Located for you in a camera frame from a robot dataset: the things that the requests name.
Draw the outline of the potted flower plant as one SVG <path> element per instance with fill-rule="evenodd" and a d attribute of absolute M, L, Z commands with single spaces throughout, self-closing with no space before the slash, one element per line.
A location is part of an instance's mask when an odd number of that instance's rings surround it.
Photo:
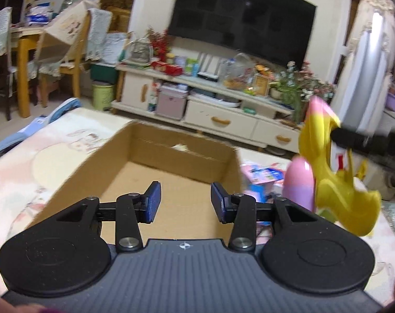
<path fill-rule="evenodd" d="M 274 73 L 273 88 L 281 93 L 280 103 L 293 111 L 292 121 L 295 124 L 304 121 L 308 103 L 313 96 L 330 103 L 337 89 L 335 84 L 317 77 L 307 61 L 302 63 L 300 69 L 295 62 L 288 62 L 284 70 Z"/>

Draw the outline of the yellow pink toy figure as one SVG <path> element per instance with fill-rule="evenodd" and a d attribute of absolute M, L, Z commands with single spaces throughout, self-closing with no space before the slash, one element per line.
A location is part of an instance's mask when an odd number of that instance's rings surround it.
<path fill-rule="evenodd" d="M 285 172 L 282 195 L 314 212 L 327 210 L 333 220 L 357 236 L 366 236 L 374 228 L 381 206 L 378 191 L 358 190 L 351 152 L 347 166 L 331 168 L 331 132 L 340 120 L 321 98 L 312 97 L 299 134 L 299 155 Z"/>

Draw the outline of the pink storage box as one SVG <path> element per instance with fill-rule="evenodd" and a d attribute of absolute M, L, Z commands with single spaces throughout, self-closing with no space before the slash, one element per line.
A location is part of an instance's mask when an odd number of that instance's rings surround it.
<path fill-rule="evenodd" d="M 181 120 L 187 103 L 188 92 L 161 86 L 156 105 L 156 114 L 169 119 Z"/>

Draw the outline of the red berry decoration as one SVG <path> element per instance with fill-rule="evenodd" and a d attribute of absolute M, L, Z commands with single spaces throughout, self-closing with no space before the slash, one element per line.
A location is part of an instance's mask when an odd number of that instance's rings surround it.
<path fill-rule="evenodd" d="M 147 28 L 147 38 L 154 50 L 154 56 L 164 62 L 166 55 L 171 51 L 173 37 L 168 33 L 167 29 L 160 33 L 155 31 L 152 26 L 149 26 Z"/>

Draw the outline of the white standing air conditioner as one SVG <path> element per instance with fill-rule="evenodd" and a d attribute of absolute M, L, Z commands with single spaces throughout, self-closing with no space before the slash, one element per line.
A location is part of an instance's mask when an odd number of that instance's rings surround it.
<path fill-rule="evenodd" d="M 360 0 L 331 108 L 342 125 L 372 134 L 383 114 L 395 60 L 395 4 Z"/>

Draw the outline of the red tin box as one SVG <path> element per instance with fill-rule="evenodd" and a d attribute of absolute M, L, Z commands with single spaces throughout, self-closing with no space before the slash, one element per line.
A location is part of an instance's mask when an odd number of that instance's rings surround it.
<path fill-rule="evenodd" d="M 169 76 L 181 76 L 183 74 L 183 68 L 181 66 L 175 64 L 169 64 L 162 61 L 152 62 L 151 67 L 154 70 Z"/>

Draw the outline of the wooden dining table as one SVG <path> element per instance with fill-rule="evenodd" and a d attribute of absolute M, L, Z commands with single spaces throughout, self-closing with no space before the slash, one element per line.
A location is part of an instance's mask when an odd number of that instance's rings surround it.
<path fill-rule="evenodd" d="M 19 115 L 31 115 L 28 89 L 28 62 L 30 51 L 37 49 L 43 27 L 24 26 L 11 29 L 11 47 L 17 51 L 17 96 Z"/>

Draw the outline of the cream TV stand cabinet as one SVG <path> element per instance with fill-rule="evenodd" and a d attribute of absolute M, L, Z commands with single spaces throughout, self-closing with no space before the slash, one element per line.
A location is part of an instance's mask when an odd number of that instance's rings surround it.
<path fill-rule="evenodd" d="M 292 111 L 270 97 L 234 91 L 191 76 L 169 76 L 154 69 L 117 65 L 116 110 L 201 131 L 258 148 L 299 151 L 299 130 L 285 124 Z M 188 92 L 181 120 L 156 114 L 161 86 Z"/>

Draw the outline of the pink blue picture box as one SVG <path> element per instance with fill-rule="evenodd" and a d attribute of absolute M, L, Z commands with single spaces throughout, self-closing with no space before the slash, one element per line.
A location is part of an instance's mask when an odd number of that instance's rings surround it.
<path fill-rule="evenodd" d="M 274 195 L 281 195 L 286 165 L 273 162 L 261 165 L 246 161 L 240 166 L 243 175 L 244 193 L 253 196 L 257 202 L 268 203 Z"/>

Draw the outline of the cardboard box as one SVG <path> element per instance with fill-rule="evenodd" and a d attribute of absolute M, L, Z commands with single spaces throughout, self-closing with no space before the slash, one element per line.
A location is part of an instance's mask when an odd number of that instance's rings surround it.
<path fill-rule="evenodd" d="M 33 224 L 87 196 L 113 202 L 123 194 L 142 193 L 161 183 L 162 197 L 154 222 L 141 224 L 142 239 L 212 239 L 228 241 L 232 226 L 218 221 L 210 185 L 228 193 L 241 191 L 240 161 L 233 146 L 185 131 L 143 122 L 120 129 L 68 177 Z"/>

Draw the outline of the wooden dining chair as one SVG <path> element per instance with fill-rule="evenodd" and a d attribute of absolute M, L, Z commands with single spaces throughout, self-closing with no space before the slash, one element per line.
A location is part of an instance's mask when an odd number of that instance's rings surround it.
<path fill-rule="evenodd" d="M 81 95 L 81 64 L 88 43 L 91 10 L 98 7 L 95 2 L 80 0 L 64 9 L 42 29 L 34 61 L 38 68 L 43 107 L 48 105 L 48 79 L 51 76 L 71 76 L 72 95 L 75 98 Z"/>

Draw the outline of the black flat screen television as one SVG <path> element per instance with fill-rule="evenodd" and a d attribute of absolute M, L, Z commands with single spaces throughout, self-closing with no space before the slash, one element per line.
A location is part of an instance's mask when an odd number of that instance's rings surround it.
<path fill-rule="evenodd" d="M 305 0 L 176 0 L 168 33 L 301 67 L 315 10 Z"/>

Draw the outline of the framed picture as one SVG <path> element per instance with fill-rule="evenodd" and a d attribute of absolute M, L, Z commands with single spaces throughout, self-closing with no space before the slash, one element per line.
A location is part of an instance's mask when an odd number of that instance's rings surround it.
<path fill-rule="evenodd" d="M 270 79 L 262 74 L 255 74 L 253 79 L 253 90 L 255 95 L 267 96 L 270 88 Z"/>

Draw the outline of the green trash bin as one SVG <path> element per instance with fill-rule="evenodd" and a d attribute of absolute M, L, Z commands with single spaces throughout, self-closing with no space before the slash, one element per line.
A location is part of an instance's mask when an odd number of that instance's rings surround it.
<path fill-rule="evenodd" d="M 93 107 L 96 110 L 104 111 L 111 108 L 111 102 L 114 100 L 114 88 L 113 84 L 93 81 L 92 83 L 92 98 Z"/>

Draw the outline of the plastic snack bag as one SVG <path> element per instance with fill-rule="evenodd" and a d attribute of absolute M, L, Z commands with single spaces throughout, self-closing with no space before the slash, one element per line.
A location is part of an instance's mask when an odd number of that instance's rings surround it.
<path fill-rule="evenodd" d="M 221 64 L 219 83 L 228 89 L 244 91 L 252 83 L 254 75 L 253 60 L 244 53 L 238 53 Z"/>

